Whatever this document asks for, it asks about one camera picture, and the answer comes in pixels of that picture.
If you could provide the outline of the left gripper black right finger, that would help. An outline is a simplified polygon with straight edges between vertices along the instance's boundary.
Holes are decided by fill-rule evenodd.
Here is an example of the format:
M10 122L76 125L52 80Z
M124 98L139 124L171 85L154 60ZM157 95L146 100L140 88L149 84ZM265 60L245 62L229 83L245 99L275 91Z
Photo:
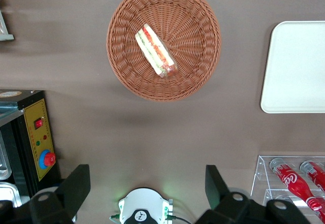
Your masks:
M230 191L215 165L206 165L205 193L210 209L196 223L309 223L292 203L270 200L258 204L238 191Z

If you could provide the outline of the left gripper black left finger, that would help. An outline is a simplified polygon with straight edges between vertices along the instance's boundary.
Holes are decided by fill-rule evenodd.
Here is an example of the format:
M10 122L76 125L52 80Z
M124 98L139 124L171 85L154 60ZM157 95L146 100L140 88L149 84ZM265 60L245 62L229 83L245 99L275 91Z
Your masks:
M79 165L55 191L44 189L17 208L1 201L1 223L73 223L89 192L89 165Z

